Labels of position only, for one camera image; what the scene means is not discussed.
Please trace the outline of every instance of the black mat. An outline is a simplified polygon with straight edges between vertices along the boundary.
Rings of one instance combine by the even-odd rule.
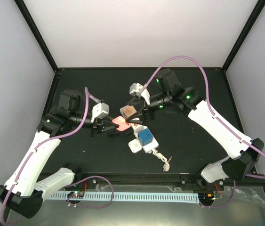
[[[174,68],[184,87],[195,87],[205,97],[204,80],[198,69]],[[61,71],[51,106],[56,105],[65,89],[84,91],[103,99],[110,115],[119,116],[119,109],[131,99],[129,87],[133,82],[144,84],[154,69],[65,69]],[[219,69],[206,69],[210,85],[210,100],[215,109],[233,126],[240,129],[238,115],[230,96],[225,75]],[[148,88],[151,95],[158,93],[155,81]],[[133,154],[129,137],[110,138],[107,134],[90,137],[88,129],[63,139],[53,152],[43,173],[54,173],[65,163],[81,166],[90,175],[164,175],[196,173],[205,164],[223,159],[226,152],[202,127],[181,114],[156,113],[156,119],[148,122],[148,128],[159,142],[157,148],[166,158],[172,156],[170,171],[163,172],[163,162],[140,151]]]

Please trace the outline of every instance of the brown cube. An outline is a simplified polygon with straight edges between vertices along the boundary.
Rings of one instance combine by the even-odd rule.
[[[134,106],[128,106],[128,107],[123,109],[123,116],[125,119],[129,118],[130,116],[134,115],[135,113],[137,113],[137,111],[135,110]]]

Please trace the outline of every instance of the perforated white rail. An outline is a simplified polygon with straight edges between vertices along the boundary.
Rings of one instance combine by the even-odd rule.
[[[71,191],[58,191],[52,194],[48,200],[67,200]],[[85,201],[109,201],[111,192],[85,192],[83,198],[71,198],[70,200]],[[199,203],[198,194],[190,193],[137,193],[137,192],[115,192],[115,202],[186,202]]]

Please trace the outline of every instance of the blue cube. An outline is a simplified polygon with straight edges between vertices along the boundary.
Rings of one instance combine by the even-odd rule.
[[[142,146],[145,146],[153,141],[153,135],[149,129],[144,129],[137,134],[137,138]]]

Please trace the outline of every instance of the white cord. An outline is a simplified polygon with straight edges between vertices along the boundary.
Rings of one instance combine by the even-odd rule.
[[[156,157],[158,157],[160,160],[162,160],[165,165],[163,166],[163,170],[162,171],[166,171],[168,172],[169,169],[170,169],[170,164],[168,163],[168,160],[165,156],[163,156],[161,153],[158,153],[158,151],[154,148],[151,150],[152,151],[152,154]]]

